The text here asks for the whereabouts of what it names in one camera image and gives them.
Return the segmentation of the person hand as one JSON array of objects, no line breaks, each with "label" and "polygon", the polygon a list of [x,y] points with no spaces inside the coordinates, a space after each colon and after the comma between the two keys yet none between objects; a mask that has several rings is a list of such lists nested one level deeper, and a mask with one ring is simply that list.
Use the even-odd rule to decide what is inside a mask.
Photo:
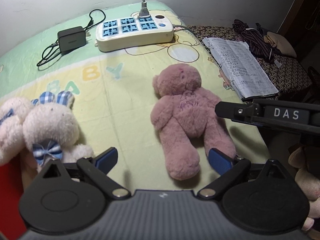
[{"label": "person hand", "polygon": [[298,168],[295,181],[309,200],[309,214],[302,227],[302,230],[307,232],[314,226],[315,219],[319,218],[319,179],[307,171],[302,147],[290,154],[288,162]]}]

